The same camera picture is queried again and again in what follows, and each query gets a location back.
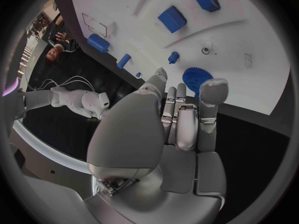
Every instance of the screw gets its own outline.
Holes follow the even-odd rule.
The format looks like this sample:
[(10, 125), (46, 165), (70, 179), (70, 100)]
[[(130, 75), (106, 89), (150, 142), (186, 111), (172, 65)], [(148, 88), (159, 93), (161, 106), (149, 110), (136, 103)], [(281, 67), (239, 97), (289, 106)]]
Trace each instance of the screw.
[(204, 47), (204, 48), (201, 50), (201, 52), (202, 52), (203, 54), (205, 54), (205, 55), (208, 55), (208, 54), (210, 53), (210, 50), (209, 50), (208, 48)]

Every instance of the man's hand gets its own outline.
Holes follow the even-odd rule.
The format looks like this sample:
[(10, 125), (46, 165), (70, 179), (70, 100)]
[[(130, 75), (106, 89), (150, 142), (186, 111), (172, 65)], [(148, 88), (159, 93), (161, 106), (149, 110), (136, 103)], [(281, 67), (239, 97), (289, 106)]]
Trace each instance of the man's hand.
[(67, 35), (65, 32), (61, 33), (61, 32), (58, 32), (56, 34), (56, 40), (57, 41), (66, 41), (66, 40), (71, 40), (73, 39), (73, 36), (72, 35)]

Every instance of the black floor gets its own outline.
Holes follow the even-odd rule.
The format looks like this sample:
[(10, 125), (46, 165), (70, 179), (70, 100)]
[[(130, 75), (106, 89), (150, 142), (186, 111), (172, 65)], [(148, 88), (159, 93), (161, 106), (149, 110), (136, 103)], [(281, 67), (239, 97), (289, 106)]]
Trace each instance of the black floor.
[[(106, 92), (112, 105), (135, 90), (81, 50), (64, 54), (53, 66), (44, 65), (42, 54), (29, 83), (39, 87), (50, 78), (60, 84), (74, 75), (87, 78), (98, 93)], [(66, 88), (89, 89), (81, 83), (72, 83)], [(52, 147), (86, 160), (87, 147), (99, 121), (75, 114), (67, 107), (47, 106), (29, 111), (23, 123)], [(227, 199), (215, 223), (224, 224), (241, 213), (265, 189), (281, 162), (289, 138), (223, 114), (218, 115), (217, 124), (216, 151), (226, 170)]]

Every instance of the blue gear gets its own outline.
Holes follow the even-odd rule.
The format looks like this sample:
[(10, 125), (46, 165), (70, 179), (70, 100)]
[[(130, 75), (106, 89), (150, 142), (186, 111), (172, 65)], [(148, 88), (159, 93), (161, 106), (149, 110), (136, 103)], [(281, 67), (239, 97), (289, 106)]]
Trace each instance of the blue gear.
[(183, 81), (187, 87), (195, 92), (195, 98), (199, 99), (199, 88), (202, 83), (213, 79), (213, 76), (201, 68), (188, 68), (183, 74)]

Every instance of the person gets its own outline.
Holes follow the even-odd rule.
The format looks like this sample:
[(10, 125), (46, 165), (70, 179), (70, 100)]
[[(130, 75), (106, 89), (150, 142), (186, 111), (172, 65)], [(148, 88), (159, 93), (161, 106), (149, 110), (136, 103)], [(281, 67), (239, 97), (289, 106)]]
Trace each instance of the person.
[(61, 15), (52, 24), (48, 41), (53, 46), (45, 56), (45, 63), (48, 65), (58, 61), (62, 52), (74, 52), (79, 47)]

